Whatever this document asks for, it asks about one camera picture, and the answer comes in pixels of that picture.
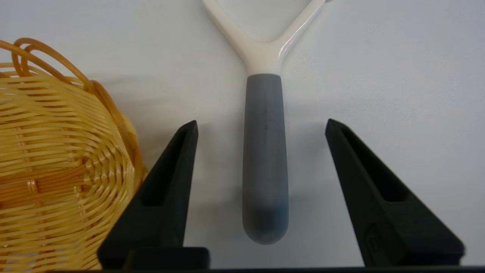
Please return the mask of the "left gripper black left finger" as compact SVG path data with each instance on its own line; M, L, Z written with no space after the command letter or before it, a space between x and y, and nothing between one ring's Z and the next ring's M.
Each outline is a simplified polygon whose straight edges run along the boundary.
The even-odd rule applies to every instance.
M97 251L104 271L203 271L204 247L184 247L197 141L181 126Z

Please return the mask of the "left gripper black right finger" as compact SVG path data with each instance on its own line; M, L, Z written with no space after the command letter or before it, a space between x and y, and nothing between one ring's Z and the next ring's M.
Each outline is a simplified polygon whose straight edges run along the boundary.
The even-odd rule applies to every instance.
M459 265L461 240L346 124L325 128L366 267Z

